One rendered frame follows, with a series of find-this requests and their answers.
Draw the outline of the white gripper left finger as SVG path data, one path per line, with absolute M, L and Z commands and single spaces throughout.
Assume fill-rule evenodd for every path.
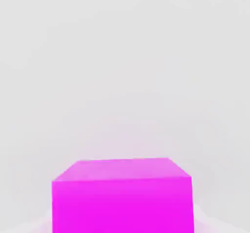
M 52 211 L 39 218 L 33 229 L 33 233 L 52 233 Z

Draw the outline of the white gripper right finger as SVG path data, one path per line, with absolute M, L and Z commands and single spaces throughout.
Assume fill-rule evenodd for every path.
M 194 204 L 194 233 L 219 233 L 219 230 L 202 209 Z

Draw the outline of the small magenta cube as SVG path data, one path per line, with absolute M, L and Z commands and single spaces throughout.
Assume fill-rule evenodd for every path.
M 194 233 L 192 178 L 168 158 L 77 161 L 52 181 L 52 233 Z

